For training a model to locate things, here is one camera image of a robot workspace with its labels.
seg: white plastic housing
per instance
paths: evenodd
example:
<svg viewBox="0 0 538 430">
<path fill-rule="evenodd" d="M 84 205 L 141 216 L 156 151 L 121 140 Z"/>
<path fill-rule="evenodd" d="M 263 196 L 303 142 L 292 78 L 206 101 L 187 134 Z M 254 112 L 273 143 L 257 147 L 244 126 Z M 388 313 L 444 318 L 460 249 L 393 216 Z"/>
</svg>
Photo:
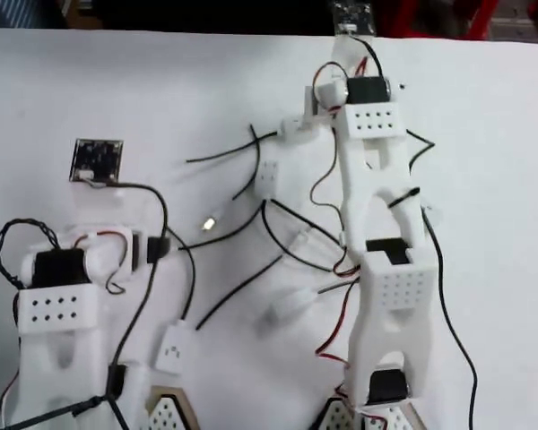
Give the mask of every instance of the white plastic housing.
<svg viewBox="0 0 538 430">
<path fill-rule="evenodd" d="M 100 292 L 93 284 L 20 292 L 19 390 L 10 423 L 49 412 L 53 402 L 61 407 L 104 393 L 108 339 L 101 325 Z M 76 422 L 81 429 L 111 428 L 111 419 L 108 405 L 102 403 Z"/>
<path fill-rule="evenodd" d="M 100 289 L 93 284 L 20 291 L 21 335 L 95 327 L 100 316 Z"/>
<path fill-rule="evenodd" d="M 255 179 L 255 194 L 262 200 L 275 198 L 278 184 L 279 163 L 272 159 L 262 160 Z"/>
<path fill-rule="evenodd" d="M 366 247 L 372 199 L 379 197 L 388 205 L 415 187 L 408 167 L 406 127 L 396 103 L 346 105 L 334 126 L 343 179 L 345 241 L 351 258 L 361 267 L 360 310 L 349 343 L 347 392 L 352 404 L 366 409 L 370 376 L 381 368 L 403 370 L 409 398 L 422 393 L 437 265 L 425 240 L 419 195 L 391 210 L 409 246 L 408 264 L 393 265 L 385 252 L 368 252 Z M 403 364 L 386 362 L 395 352 L 402 353 Z"/>
<path fill-rule="evenodd" d="M 183 325 L 170 325 L 161 339 L 155 368 L 167 374 L 181 374 L 186 354 L 187 330 Z"/>
<path fill-rule="evenodd" d="M 186 430 L 175 401 L 162 397 L 150 415 L 148 430 Z"/>
<path fill-rule="evenodd" d="M 316 94 L 320 108 L 325 110 L 344 105 L 349 95 L 344 78 L 337 79 L 326 85 L 319 85 L 316 89 Z"/>
<path fill-rule="evenodd" d="M 338 133 L 351 139 L 378 139 L 406 135 L 397 103 L 346 105 L 338 114 Z"/>
</svg>

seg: red object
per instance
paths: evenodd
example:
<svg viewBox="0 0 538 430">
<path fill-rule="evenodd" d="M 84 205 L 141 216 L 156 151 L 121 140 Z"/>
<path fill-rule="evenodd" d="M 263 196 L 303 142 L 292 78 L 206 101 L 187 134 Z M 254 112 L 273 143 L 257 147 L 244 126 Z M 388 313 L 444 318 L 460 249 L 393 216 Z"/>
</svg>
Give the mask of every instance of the red object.
<svg viewBox="0 0 538 430">
<path fill-rule="evenodd" d="M 499 0 L 455 0 L 453 11 L 458 19 L 472 21 L 460 39 L 484 40 L 490 19 Z M 396 0 L 380 8 L 380 35 L 389 38 L 435 38 L 437 36 L 411 29 L 419 8 L 419 0 Z"/>
<path fill-rule="evenodd" d="M 356 282 L 357 280 L 353 281 L 353 283 L 349 286 L 349 288 L 347 288 L 347 292 L 344 293 L 343 305 L 341 307 L 341 314 L 339 315 L 339 319 L 333 329 L 333 332 L 328 337 L 328 339 L 325 340 L 325 342 L 323 342 L 323 344 L 319 348 L 315 349 L 315 355 L 317 355 L 318 357 L 330 358 L 336 361 L 340 361 L 344 363 L 346 366 L 349 365 L 349 363 L 346 360 L 339 358 L 337 356 L 334 356 L 332 354 L 327 354 L 325 353 L 325 350 L 329 348 L 329 346 L 333 343 L 334 339 L 337 337 L 337 334 L 339 334 L 341 327 L 343 327 L 344 315 L 347 311 L 347 303 L 349 302 L 349 295 L 351 293 L 352 287 L 355 285 Z"/>
</svg>

